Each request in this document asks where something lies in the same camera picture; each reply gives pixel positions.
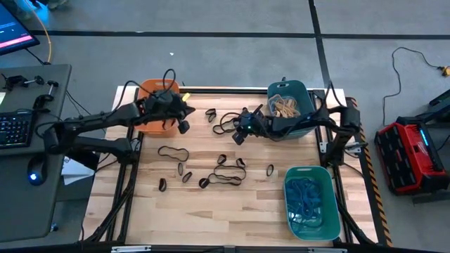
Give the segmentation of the wide blue rubber band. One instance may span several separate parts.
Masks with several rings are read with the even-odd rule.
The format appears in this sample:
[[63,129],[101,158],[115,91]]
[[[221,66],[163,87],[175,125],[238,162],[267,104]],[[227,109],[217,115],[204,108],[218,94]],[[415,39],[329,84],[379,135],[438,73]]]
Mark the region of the wide blue rubber band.
[[300,192],[319,197],[321,201],[319,206],[321,205],[321,185],[318,181],[309,178],[290,179],[285,184],[287,203],[289,205],[298,206],[298,203],[294,200],[294,197]]

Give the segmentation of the yellow black hazard tape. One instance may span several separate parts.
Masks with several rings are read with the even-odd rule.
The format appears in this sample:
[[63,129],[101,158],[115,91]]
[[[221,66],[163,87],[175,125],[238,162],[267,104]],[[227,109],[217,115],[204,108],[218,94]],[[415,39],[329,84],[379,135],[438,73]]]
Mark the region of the yellow black hazard tape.
[[347,211],[357,226],[373,242],[393,246],[369,148],[347,151],[340,172]]

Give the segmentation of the white paper sheet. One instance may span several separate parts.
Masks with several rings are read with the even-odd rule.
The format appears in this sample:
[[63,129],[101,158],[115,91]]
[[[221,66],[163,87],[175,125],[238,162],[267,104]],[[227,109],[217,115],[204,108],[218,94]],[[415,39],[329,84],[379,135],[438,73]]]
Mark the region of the white paper sheet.
[[69,157],[64,158],[61,176],[63,177],[65,186],[93,175],[93,169],[90,169]]

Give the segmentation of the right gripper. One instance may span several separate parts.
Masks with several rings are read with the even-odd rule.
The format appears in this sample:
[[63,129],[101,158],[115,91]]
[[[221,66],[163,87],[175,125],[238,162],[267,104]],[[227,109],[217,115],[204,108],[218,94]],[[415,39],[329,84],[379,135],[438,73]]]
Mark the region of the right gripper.
[[243,108],[241,117],[233,119],[235,133],[232,135],[232,139],[237,145],[241,145],[248,136],[270,137],[266,117],[261,111],[263,106],[263,104],[260,104],[253,112]]

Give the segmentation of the grey desk top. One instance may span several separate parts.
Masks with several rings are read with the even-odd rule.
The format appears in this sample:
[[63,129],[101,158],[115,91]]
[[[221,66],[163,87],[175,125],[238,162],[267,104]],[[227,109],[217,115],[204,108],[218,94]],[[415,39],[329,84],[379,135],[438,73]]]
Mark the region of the grey desk top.
[[42,153],[43,131],[59,119],[72,67],[0,69],[0,157]]
[[0,242],[42,238],[50,231],[64,157],[46,158],[47,177],[39,186],[28,176],[33,157],[0,157]]

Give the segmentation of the black resistance band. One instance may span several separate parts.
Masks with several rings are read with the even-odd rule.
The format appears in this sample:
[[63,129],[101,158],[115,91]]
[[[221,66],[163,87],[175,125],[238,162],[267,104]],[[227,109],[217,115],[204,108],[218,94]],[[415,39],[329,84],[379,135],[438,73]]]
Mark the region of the black resistance band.
[[290,225],[298,225],[306,228],[318,228],[323,225],[323,215],[321,207],[315,209],[316,216],[305,218],[297,213],[298,206],[288,205],[288,222]]

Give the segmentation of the teal green plastic basket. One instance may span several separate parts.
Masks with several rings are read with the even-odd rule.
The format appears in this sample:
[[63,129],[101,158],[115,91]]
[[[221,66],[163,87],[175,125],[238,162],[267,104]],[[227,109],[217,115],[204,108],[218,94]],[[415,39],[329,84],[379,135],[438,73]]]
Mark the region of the teal green plastic basket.
[[[290,179],[309,178],[318,181],[321,185],[321,207],[323,225],[318,228],[306,228],[298,225],[290,225],[288,222],[288,203],[285,193],[285,184]],[[339,237],[341,231],[340,217],[335,191],[330,172],[319,166],[292,167],[287,170],[283,181],[283,193],[288,228],[291,233],[300,240],[307,241],[332,241]]]

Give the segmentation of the slate blue plastic basket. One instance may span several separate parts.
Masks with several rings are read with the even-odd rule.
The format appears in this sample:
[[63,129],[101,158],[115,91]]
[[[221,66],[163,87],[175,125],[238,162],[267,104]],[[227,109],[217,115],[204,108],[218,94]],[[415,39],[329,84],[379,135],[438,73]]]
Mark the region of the slate blue plastic basket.
[[[292,98],[297,101],[296,109],[300,111],[298,117],[276,117],[269,105],[270,97],[280,95],[282,98]],[[300,127],[316,112],[306,86],[298,80],[281,81],[270,84],[267,88],[267,105],[273,117],[271,131],[286,138],[301,138],[308,134],[313,127]]]

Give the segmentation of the black metal clamp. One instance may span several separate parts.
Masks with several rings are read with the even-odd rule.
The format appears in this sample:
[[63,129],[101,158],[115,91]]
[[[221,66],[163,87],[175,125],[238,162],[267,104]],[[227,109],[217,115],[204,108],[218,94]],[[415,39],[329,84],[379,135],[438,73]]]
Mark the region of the black metal clamp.
[[3,89],[6,89],[8,91],[12,91],[15,86],[21,86],[21,87],[28,88],[30,84],[38,84],[38,85],[48,84],[51,87],[59,87],[58,82],[55,82],[52,80],[48,80],[47,82],[45,82],[44,79],[39,75],[35,76],[31,80],[26,79],[22,75],[6,77],[3,74],[2,77],[4,78],[4,81],[5,81],[5,85],[4,85]]
[[53,100],[54,100],[54,97],[52,95],[48,95],[48,94],[40,95],[35,99],[32,109],[33,110],[44,109],[45,104],[47,102],[51,102]]

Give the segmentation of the computer monitor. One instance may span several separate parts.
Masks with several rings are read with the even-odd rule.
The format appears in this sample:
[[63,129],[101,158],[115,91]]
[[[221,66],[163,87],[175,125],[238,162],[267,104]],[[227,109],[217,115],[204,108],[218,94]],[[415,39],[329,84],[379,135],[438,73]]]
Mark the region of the computer monitor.
[[0,2],[0,56],[38,45],[38,38]]

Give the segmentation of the backlit black keyboard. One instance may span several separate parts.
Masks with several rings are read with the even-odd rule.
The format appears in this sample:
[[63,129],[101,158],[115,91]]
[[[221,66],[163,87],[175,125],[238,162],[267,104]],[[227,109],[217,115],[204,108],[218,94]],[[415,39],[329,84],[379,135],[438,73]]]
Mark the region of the backlit black keyboard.
[[28,147],[34,122],[32,110],[0,112],[0,149]]

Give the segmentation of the silver metal bracket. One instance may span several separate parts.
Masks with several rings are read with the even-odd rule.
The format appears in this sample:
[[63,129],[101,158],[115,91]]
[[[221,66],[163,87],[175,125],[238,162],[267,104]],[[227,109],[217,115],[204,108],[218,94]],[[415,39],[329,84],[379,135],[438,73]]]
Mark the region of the silver metal bracket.
[[143,253],[151,250],[150,245],[125,245],[112,247],[110,253]]
[[307,253],[347,253],[347,249],[334,247],[309,247]]

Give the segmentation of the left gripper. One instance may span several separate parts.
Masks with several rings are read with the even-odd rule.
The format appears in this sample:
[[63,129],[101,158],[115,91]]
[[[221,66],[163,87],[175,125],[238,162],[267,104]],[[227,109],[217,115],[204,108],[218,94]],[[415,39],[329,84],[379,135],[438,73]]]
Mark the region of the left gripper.
[[190,129],[186,117],[195,112],[195,108],[187,105],[182,97],[173,91],[169,92],[168,99],[169,107],[166,111],[166,118],[176,120],[178,122],[179,133],[185,134]]

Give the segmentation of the green black device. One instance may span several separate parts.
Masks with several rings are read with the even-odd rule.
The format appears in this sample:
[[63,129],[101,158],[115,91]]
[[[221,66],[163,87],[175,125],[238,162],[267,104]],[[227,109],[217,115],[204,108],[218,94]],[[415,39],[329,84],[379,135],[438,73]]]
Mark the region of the green black device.
[[450,122],[450,89],[432,99],[429,103],[430,119]]

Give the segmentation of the black computer mouse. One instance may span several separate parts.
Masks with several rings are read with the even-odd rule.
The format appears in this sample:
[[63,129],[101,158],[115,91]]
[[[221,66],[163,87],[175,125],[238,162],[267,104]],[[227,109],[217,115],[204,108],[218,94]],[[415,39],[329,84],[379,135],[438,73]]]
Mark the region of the black computer mouse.
[[33,186],[40,186],[45,182],[46,173],[46,156],[36,155],[29,162],[27,166],[27,178]]

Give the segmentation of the orange plastic basket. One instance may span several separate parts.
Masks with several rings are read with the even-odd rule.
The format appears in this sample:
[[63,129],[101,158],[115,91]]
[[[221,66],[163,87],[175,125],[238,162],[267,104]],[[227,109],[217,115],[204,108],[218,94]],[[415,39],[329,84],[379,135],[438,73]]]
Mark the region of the orange plastic basket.
[[[166,79],[165,81],[162,79],[147,79],[141,84],[145,91],[140,88],[137,98],[148,97],[148,91],[159,91],[168,88],[171,82],[171,79]],[[178,123],[175,119],[149,122],[147,124],[140,124],[134,128],[153,138],[171,138],[179,132]]]

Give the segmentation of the red black power station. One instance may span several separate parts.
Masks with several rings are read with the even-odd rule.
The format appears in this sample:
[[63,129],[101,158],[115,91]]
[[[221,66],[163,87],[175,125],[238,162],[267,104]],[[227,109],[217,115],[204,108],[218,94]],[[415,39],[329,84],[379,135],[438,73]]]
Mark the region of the red black power station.
[[374,144],[393,194],[435,193],[450,186],[450,175],[421,118],[398,117],[375,133]]

